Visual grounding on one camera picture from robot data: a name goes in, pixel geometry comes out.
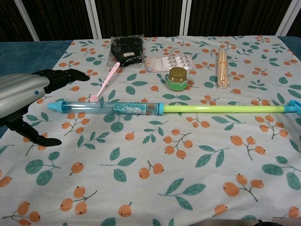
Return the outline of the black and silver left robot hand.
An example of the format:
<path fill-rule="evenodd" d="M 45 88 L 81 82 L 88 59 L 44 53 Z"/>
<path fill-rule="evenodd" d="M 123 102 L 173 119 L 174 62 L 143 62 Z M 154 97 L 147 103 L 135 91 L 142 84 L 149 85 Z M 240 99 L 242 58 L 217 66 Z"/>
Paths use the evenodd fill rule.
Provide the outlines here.
<path fill-rule="evenodd" d="M 45 69 L 35 73 L 14 73 L 0 78 L 0 125 L 7 126 L 40 146 L 57 146 L 56 138 L 45 138 L 30 124 L 23 121 L 29 106 L 36 100 L 74 81 L 90 78 L 75 69 Z"/>

